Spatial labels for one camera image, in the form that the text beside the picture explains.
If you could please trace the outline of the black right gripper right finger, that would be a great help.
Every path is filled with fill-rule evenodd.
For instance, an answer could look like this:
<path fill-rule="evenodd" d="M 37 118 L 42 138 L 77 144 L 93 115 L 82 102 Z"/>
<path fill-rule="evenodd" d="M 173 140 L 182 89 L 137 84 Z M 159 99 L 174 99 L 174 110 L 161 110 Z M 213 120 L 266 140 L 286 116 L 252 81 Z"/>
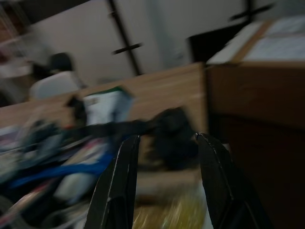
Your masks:
<path fill-rule="evenodd" d="M 216 138 L 196 134 L 201 177 L 215 229 L 272 229 L 260 198 L 230 152 Z"/>

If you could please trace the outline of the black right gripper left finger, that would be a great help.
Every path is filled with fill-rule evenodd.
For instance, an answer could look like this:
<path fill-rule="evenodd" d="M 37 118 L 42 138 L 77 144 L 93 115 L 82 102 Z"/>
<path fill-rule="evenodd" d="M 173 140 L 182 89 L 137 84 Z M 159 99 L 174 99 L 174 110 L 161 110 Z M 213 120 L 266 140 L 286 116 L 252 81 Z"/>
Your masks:
<path fill-rule="evenodd" d="M 99 177 L 85 221 L 87 229 L 131 229 L 141 137 L 122 142 L 116 156 Z"/>

